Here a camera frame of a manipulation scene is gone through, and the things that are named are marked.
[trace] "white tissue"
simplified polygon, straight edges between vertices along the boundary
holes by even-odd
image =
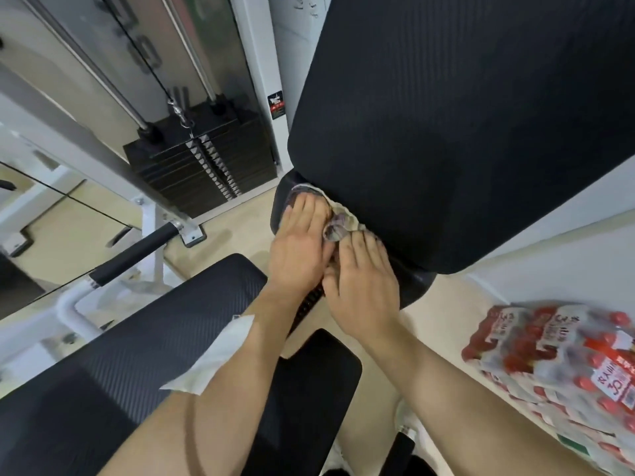
[[[252,315],[243,315],[227,324],[208,350],[186,373],[163,385],[161,389],[201,395],[218,369],[240,349],[252,323]]]

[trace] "white sneaker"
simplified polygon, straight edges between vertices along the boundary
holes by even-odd
[[[344,459],[342,448],[340,447],[340,443],[338,442],[337,438],[333,442],[331,450],[328,452],[328,456],[326,457],[326,461],[324,462],[324,466],[322,467],[320,476],[333,469],[343,469],[349,475],[355,476],[353,470]]]
[[[430,439],[430,435],[425,430],[421,421],[419,421],[417,415],[412,412],[412,409],[410,409],[403,399],[399,401],[397,410],[395,411],[395,429],[398,432],[404,433],[415,442],[415,450],[413,451],[415,456],[421,459],[429,458],[424,446],[425,441]]]

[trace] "weight stack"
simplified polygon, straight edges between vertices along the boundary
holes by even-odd
[[[155,124],[163,141],[138,139],[123,148],[135,173],[191,218],[276,177],[258,115],[226,109],[222,116],[215,115],[204,102],[188,110],[194,140],[171,115]]]

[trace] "left hand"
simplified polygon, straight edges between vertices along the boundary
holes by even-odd
[[[320,283],[335,248],[333,242],[322,239],[330,217],[326,199],[312,193],[298,194],[293,207],[285,208],[271,244],[272,286],[301,301]]]

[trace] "finger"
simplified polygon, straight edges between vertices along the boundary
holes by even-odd
[[[317,197],[312,193],[307,194],[307,198],[304,200],[304,207],[302,207],[302,213],[298,218],[298,223],[295,225],[296,229],[306,232],[309,230],[311,221],[313,220],[313,214],[316,211],[316,199]]]
[[[287,206],[284,208],[284,212],[282,213],[282,218],[280,219],[280,225],[278,226],[278,233],[284,232],[289,225],[289,219],[291,218],[291,212],[293,211],[293,207]]]
[[[386,251],[386,246],[381,240],[377,241],[377,248],[379,248],[379,255],[382,257],[382,262],[384,263],[384,269],[386,273],[395,277],[393,266],[391,265],[391,261],[388,258],[388,252]]]
[[[351,234],[340,240],[340,267],[343,269],[357,267]]]
[[[333,251],[335,250],[335,242],[329,242],[328,240],[324,241],[324,245],[322,245],[322,266],[326,267],[333,256]]]
[[[331,215],[331,206],[324,197],[318,197],[316,200],[316,209],[313,212],[313,219],[309,226],[309,233],[313,235],[322,235],[324,225]]]
[[[364,232],[364,241],[366,242],[366,248],[368,249],[368,256],[370,262],[382,272],[385,272],[384,261],[379,254],[379,247],[377,246],[377,239],[370,232]]]
[[[337,272],[333,267],[327,267],[322,278],[322,288],[331,311],[339,304],[340,290],[337,284]]]
[[[364,240],[364,232],[361,230],[353,232],[353,250],[355,251],[355,260],[358,263],[358,267],[365,268],[372,265],[368,249],[366,248],[366,241]]]
[[[304,208],[304,202],[306,201],[306,199],[307,199],[306,192],[299,193],[296,196],[295,201],[293,203],[291,218],[289,219],[289,229],[295,227],[295,225],[298,223],[298,219],[300,218],[300,215],[302,214],[302,209]]]

